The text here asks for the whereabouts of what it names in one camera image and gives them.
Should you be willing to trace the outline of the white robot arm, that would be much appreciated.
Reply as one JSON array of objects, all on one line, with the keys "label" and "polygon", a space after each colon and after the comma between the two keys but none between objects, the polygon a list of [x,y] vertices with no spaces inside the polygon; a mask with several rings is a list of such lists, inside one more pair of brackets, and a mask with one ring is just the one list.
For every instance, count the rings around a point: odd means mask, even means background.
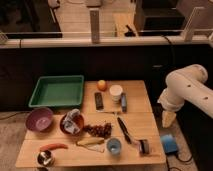
[{"label": "white robot arm", "polygon": [[213,90],[205,86],[207,70],[193,64],[170,72],[165,79],[166,88],[157,102],[162,106],[162,126],[168,128],[176,119],[186,101],[192,103],[213,119]]}]

